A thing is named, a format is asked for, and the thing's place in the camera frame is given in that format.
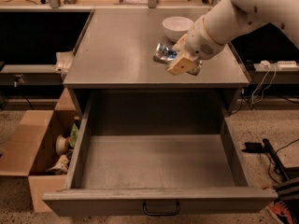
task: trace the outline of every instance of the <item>gray tabletop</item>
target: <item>gray tabletop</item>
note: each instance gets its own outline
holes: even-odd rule
[[[228,47],[204,61],[201,73],[173,76],[152,56],[158,43],[172,47],[162,21],[184,16],[196,21],[207,10],[195,8],[98,8],[83,37],[64,84],[68,88],[241,88],[249,81]]]

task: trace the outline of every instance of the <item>drawer handle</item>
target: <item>drawer handle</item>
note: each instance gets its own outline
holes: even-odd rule
[[[176,202],[176,210],[173,212],[168,213],[151,213],[147,209],[147,204],[143,203],[143,212],[145,215],[150,217],[169,217],[169,216],[175,216],[179,213],[179,202]]]

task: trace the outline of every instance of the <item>drawer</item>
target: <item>drawer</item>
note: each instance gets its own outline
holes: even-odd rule
[[[59,216],[249,213],[276,198],[254,188],[217,90],[94,90]]]

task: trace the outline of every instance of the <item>floor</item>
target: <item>floor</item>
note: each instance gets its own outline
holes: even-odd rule
[[[51,106],[10,105],[0,111],[0,153],[6,149],[7,140],[13,135],[26,109],[49,109]],[[268,138],[275,149],[299,138],[299,105],[285,100],[265,100],[250,109],[245,102],[238,102],[235,114],[231,116],[240,148],[244,142],[262,142]],[[285,166],[299,166],[299,143],[282,149],[279,156]],[[244,153],[251,178],[256,187],[272,186],[269,177],[269,160],[264,154]],[[279,176],[271,169],[271,176]],[[277,223],[263,209],[257,214],[196,215],[176,217],[57,217],[53,213],[33,212],[30,190],[25,177],[0,177],[0,223]]]

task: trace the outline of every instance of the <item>open cardboard box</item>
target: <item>open cardboard box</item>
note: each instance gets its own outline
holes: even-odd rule
[[[59,158],[57,136],[70,134],[75,116],[67,90],[54,110],[26,111],[0,158],[0,175],[28,176],[35,212],[51,211],[42,201],[44,192],[64,188],[66,175],[52,175],[46,170]]]

